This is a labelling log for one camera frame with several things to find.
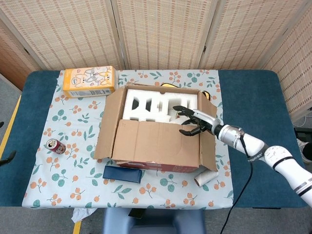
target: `white foam insert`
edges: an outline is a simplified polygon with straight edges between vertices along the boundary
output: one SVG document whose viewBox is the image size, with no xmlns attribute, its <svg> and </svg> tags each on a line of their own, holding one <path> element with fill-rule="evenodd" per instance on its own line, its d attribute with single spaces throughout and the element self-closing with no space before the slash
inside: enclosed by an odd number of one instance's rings
<svg viewBox="0 0 312 234">
<path fill-rule="evenodd" d="M 137 108 L 132 110 L 133 101 L 139 102 Z M 146 110 L 146 103 L 151 101 L 151 110 Z M 196 94 L 164 93 L 157 91 L 129 89 L 123 110 L 123 119 L 138 121 L 155 121 L 162 123 L 181 124 L 187 117 L 177 117 L 174 106 L 184 106 L 191 110 L 197 109 Z"/>
</svg>

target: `yellow tape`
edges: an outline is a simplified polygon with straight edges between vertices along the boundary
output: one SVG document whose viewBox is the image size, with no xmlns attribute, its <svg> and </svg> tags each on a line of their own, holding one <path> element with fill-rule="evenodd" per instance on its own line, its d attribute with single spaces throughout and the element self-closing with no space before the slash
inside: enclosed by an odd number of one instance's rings
<svg viewBox="0 0 312 234">
<path fill-rule="evenodd" d="M 0 158 L 2 157 L 5 145 L 6 145 L 7 141 L 8 141 L 8 138 L 9 138 L 9 135 L 10 135 L 10 132 L 11 132 L 11 129 L 12 129 L 13 122 L 15 120 L 16 112 L 18 111 L 18 108 L 19 108 L 19 105 L 20 105 L 20 97 L 19 97 L 19 99 L 18 99 L 18 101 L 16 103 L 14 112 L 13 112 L 13 114 L 11 116 L 11 120 L 10 120 L 9 125 L 8 125 L 8 128 L 5 131 L 4 137 L 3 137 L 1 145 L 0 145 Z"/>
<path fill-rule="evenodd" d="M 81 226 L 81 221 L 75 223 L 73 234 L 79 234 L 80 233 L 80 226 Z"/>
</svg>

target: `robotic arm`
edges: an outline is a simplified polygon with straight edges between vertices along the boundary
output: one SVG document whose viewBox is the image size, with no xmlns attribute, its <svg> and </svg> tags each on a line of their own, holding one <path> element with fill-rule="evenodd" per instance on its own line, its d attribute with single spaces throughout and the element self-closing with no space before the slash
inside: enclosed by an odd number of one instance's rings
<svg viewBox="0 0 312 234">
<path fill-rule="evenodd" d="M 282 174 L 291 188 L 312 207 L 312 174 L 295 161 L 291 153 L 282 146 L 269 147 L 262 140 L 244 133 L 241 128 L 230 125 L 221 125 L 220 120 L 199 110 L 190 110 L 183 106 L 174 106 L 178 115 L 190 119 L 182 124 L 197 124 L 191 131 L 180 130 L 186 136 L 194 136 L 208 131 L 217 136 L 218 140 L 237 149 L 248 156 L 248 161 L 262 160 L 275 171 Z"/>
</svg>

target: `woven panel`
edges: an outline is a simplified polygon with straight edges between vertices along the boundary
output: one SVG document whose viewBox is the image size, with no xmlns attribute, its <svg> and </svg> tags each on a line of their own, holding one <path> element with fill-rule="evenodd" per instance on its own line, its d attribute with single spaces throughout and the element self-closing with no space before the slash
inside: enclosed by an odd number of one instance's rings
<svg viewBox="0 0 312 234">
<path fill-rule="evenodd" d="M 103 0 L 1 1 L 0 7 L 48 69 L 120 69 Z"/>
<path fill-rule="evenodd" d="M 29 73 L 40 70 L 40 67 L 32 62 L 23 47 L 15 43 L 1 24 L 0 51 L 0 73 L 22 90 Z"/>
<path fill-rule="evenodd" d="M 303 0 L 227 0 L 205 69 L 253 69 Z"/>
<path fill-rule="evenodd" d="M 130 69 L 193 69 L 211 0 L 117 0 Z"/>
<path fill-rule="evenodd" d="M 278 74 L 291 115 L 301 108 L 312 106 L 312 7 L 264 68 Z"/>
</svg>

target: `cardboard box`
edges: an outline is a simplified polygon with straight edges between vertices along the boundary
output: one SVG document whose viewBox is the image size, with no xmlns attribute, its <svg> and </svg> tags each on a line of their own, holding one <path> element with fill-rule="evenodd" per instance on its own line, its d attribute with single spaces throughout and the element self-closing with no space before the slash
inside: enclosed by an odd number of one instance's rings
<svg viewBox="0 0 312 234">
<path fill-rule="evenodd" d="M 197 108 L 215 117 L 216 107 L 195 89 L 127 85 L 106 98 L 94 159 L 110 157 L 120 166 L 192 172 L 200 165 L 217 171 L 215 137 L 208 132 L 184 136 L 194 126 L 122 119 L 128 89 L 197 95 Z"/>
<path fill-rule="evenodd" d="M 63 91 L 69 98 L 110 95 L 118 88 L 112 66 L 66 69 Z"/>
</svg>

